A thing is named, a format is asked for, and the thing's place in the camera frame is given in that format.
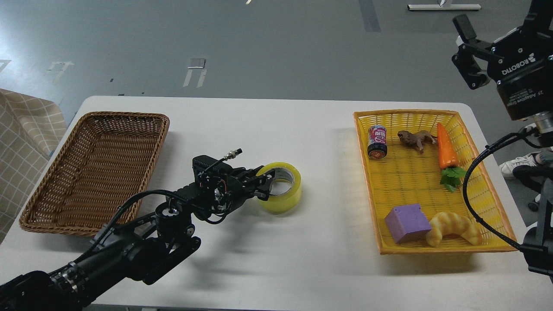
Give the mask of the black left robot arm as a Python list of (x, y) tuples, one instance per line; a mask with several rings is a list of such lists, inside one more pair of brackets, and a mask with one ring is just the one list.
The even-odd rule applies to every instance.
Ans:
[(201, 246), (192, 217), (219, 224), (246, 200), (269, 200), (277, 172), (233, 168), (221, 159), (192, 160), (195, 180), (178, 189), (133, 195), (77, 259), (53, 272), (34, 270), (1, 286), (3, 311), (81, 311), (125, 278), (152, 285)]

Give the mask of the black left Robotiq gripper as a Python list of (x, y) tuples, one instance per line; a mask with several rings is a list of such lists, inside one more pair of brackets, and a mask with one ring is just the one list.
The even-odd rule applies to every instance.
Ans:
[(271, 181), (268, 179), (274, 178), (275, 172), (276, 168), (268, 166), (253, 169), (214, 167), (212, 179), (215, 181), (216, 189), (212, 213), (231, 213), (253, 197), (268, 201), (272, 189)]

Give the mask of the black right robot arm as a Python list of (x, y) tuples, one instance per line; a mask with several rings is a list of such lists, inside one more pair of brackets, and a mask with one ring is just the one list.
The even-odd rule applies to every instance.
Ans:
[(529, 271), (553, 273), (552, 241), (552, 39), (553, 5), (550, 0), (533, 0), (524, 23), (504, 37), (490, 43), (478, 39), (468, 17), (453, 19), (458, 32), (458, 51), (451, 60), (472, 90), (491, 80), (512, 120), (528, 120), (533, 124), (510, 133), (476, 157), (467, 170), (467, 177), (486, 157), (518, 140), (537, 137), (537, 152), (517, 157), (500, 166), (503, 177), (516, 178), (538, 193), (531, 203), (540, 209), (537, 225), (530, 228), (522, 244), (492, 229), (469, 203), (468, 179), (463, 181), (462, 194), (468, 210), (484, 228), (523, 253)]

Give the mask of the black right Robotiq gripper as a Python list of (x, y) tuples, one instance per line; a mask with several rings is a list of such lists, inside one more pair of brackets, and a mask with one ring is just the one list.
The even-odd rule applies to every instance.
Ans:
[[(493, 79), (512, 120), (551, 111), (552, 18), (552, 0), (532, 0), (523, 25), (492, 45), (477, 38), (466, 14), (455, 16), (452, 22), (461, 43), (451, 57), (452, 63), (471, 90)], [(490, 63), (490, 77), (477, 58)]]

